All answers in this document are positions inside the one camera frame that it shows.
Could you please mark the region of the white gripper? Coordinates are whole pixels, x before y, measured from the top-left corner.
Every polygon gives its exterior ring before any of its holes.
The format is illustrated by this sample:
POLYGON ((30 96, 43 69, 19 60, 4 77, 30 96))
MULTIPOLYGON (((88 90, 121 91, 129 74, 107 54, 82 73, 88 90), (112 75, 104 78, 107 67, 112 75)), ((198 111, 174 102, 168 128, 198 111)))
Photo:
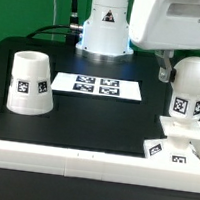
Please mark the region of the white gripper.
POLYGON ((137 47, 156 50, 159 80, 173 82, 173 50, 200 50, 200 0, 134 0, 129 34, 137 47))

